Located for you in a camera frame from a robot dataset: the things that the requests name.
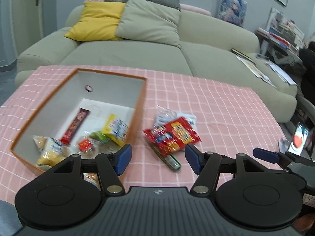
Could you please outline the green pea snack bag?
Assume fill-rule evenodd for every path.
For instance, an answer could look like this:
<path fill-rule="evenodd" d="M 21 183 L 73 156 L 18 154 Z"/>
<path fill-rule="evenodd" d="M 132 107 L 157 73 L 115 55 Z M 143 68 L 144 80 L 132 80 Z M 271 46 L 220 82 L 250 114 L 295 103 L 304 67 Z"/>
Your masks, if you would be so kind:
<path fill-rule="evenodd" d="M 92 132 L 89 134 L 89 138 L 98 141 L 101 144 L 106 144 L 110 141 L 110 138 L 105 134 L 101 133 L 101 131 Z"/>

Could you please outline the orange cracker stick bag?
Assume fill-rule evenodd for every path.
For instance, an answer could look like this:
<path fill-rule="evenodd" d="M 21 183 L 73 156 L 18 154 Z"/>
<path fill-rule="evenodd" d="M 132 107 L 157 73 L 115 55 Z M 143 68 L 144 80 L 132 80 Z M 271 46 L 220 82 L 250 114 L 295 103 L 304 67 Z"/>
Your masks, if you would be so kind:
<path fill-rule="evenodd" d="M 79 154 L 83 159 L 94 159 L 96 156 L 96 149 L 94 142 L 88 138 L 83 137 L 77 142 L 77 147 L 79 148 Z M 84 173 L 83 178 L 85 181 L 93 184 L 95 187 L 99 187 L 97 174 Z"/>

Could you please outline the green snack bar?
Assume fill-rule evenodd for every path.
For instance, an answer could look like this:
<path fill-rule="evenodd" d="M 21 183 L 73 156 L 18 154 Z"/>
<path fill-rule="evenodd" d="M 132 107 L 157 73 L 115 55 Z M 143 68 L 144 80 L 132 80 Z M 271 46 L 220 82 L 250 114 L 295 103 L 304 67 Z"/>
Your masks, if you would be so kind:
<path fill-rule="evenodd" d="M 161 151 L 157 148 L 157 146 L 151 146 L 151 148 L 171 171 L 173 172 L 180 171 L 181 164 L 173 155 L 168 155 L 165 157 L 162 155 Z"/>

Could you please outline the yellow white candy bag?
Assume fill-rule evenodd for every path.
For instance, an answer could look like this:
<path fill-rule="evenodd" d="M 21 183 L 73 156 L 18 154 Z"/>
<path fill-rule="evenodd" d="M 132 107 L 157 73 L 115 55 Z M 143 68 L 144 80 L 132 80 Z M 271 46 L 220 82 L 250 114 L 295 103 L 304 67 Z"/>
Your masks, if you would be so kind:
<path fill-rule="evenodd" d="M 107 118 L 101 133 L 110 138 L 118 146 L 122 147 L 125 145 L 128 129 L 128 125 L 117 115 L 112 113 Z"/>

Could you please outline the red noodle snack bag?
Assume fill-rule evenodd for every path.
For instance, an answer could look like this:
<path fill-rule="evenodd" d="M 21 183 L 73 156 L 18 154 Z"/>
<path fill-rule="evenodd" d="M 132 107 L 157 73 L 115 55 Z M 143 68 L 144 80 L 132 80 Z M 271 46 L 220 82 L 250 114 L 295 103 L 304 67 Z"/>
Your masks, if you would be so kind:
<path fill-rule="evenodd" d="M 174 152 L 184 150 L 186 144 L 201 142 L 201 138 L 190 123 L 179 117 L 164 125 L 144 130 L 147 140 L 166 157 Z"/>

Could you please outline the dark red chocolate bar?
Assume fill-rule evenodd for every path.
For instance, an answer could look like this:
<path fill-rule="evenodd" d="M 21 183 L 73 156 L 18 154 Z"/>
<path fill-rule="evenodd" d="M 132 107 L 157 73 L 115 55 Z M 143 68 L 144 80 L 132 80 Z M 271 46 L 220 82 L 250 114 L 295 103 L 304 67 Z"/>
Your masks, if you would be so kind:
<path fill-rule="evenodd" d="M 80 126 L 83 124 L 86 117 L 90 114 L 90 110 L 80 108 L 76 117 L 73 119 L 67 130 L 64 132 L 63 136 L 60 138 L 60 142 L 66 146 L 69 146 L 72 139 L 74 138 L 76 132 L 79 130 Z"/>

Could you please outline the yellow potato chip bag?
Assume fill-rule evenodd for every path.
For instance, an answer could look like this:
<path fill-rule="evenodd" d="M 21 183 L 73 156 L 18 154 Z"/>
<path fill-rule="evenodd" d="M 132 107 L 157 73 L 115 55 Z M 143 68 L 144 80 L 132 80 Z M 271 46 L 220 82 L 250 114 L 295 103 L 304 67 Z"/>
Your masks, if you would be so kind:
<path fill-rule="evenodd" d="M 53 167 L 69 156 L 68 148 L 55 138 L 34 135 L 33 140 L 40 152 L 38 166 Z"/>

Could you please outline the clear packet white candies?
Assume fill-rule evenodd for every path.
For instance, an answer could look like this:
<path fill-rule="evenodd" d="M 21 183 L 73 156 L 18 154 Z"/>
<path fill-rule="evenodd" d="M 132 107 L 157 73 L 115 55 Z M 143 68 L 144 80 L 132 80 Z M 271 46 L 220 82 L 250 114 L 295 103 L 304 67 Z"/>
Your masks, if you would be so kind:
<path fill-rule="evenodd" d="M 167 124 L 177 118 L 177 112 L 157 105 L 154 127 Z"/>

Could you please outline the clear pastry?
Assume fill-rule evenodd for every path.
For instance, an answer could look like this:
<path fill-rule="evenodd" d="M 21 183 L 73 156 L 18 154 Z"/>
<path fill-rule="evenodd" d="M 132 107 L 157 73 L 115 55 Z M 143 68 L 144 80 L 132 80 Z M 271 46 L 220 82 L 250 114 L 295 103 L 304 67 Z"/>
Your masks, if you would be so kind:
<path fill-rule="evenodd" d="M 117 153 L 120 150 L 120 146 L 112 140 L 106 142 L 95 141 L 94 142 L 94 154 L 91 156 L 95 158 L 98 154 L 104 153 L 110 155 L 111 153 Z"/>

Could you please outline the white spicy strip packet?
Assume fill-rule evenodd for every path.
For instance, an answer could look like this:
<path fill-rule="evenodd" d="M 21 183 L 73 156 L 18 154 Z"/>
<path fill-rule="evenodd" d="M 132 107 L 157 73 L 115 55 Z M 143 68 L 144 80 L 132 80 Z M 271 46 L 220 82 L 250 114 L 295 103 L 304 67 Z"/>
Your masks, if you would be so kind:
<path fill-rule="evenodd" d="M 196 116 L 193 114 L 188 114 L 188 113 L 182 113 L 182 112 L 177 112 L 177 117 L 184 117 L 187 122 L 190 124 L 192 129 L 197 133 L 197 126 L 196 126 Z"/>

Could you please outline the pink checkered tablecloth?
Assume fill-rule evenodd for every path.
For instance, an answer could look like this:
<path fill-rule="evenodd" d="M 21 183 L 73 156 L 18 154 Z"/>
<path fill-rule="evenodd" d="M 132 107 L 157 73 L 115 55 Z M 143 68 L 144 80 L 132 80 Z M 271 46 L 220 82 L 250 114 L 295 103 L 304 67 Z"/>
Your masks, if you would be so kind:
<path fill-rule="evenodd" d="M 197 117 L 198 148 L 229 157 L 251 155 L 253 149 L 278 149 L 283 131 L 259 96 L 249 88 L 213 80 L 159 73 L 145 69 L 101 66 L 101 71 L 142 76 L 147 79 L 143 129 L 151 128 L 158 107 L 191 113 Z M 37 173 L 28 169 L 11 152 L 20 129 L 44 99 L 74 71 L 74 67 L 39 67 L 1 106 L 1 199 L 14 202 L 17 191 Z M 132 160 L 121 176 L 131 186 L 191 187 L 196 175 L 182 152 L 176 153 L 181 171 L 171 172 L 147 145 L 139 131 L 132 147 Z"/>

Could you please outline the beige sofa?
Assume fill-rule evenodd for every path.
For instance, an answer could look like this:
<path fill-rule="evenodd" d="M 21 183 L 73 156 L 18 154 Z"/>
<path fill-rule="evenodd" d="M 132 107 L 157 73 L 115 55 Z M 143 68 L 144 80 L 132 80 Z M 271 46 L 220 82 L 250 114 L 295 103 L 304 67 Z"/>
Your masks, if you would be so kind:
<path fill-rule="evenodd" d="M 178 27 L 180 47 L 144 41 L 90 41 L 65 37 L 83 11 L 71 11 L 63 28 L 44 37 L 17 59 L 15 85 L 20 86 L 42 65 L 115 65 L 189 75 L 250 87 L 277 122 L 288 122 L 296 109 L 297 87 L 285 83 L 258 58 L 257 36 L 246 29 L 203 14 L 182 11 Z M 257 78 L 231 52 L 249 56 L 256 67 L 277 87 Z"/>

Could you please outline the cluttered white shelf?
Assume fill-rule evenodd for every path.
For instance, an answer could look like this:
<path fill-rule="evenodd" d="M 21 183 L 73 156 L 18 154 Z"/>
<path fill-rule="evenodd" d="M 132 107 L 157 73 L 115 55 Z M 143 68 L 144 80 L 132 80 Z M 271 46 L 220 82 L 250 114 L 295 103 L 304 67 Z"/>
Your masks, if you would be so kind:
<path fill-rule="evenodd" d="M 269 57 L 277 65 L 302 64 L 298 54 L 304 45 L 304 33 L 283 12 L 272 7 L 266 25 L 257 28 L 256 35 L 262 56 Z"/>

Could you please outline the yellow cushion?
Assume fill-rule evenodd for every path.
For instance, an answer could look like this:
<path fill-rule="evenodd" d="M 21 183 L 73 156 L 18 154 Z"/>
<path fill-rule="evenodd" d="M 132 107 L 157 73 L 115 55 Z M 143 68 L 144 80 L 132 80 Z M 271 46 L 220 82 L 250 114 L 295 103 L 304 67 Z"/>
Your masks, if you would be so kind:
<path fill-rule="evenodd" d="M 74 41 L 120 41 L 115 36 L 120 23 L 125 3 L 92 2 L 84 3 L 81 17 L 66 34 L 66 38 Z"/>

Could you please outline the white door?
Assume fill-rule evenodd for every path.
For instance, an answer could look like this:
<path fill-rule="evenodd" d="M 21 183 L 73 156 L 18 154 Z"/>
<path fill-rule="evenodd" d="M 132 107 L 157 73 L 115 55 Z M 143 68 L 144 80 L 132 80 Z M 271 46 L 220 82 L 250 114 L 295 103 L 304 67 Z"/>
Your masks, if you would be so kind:
<path fill-rule="evenodd" d="M 20 55 L 44 37 L 42 0 L 11 0 L 11 25 Z"/>

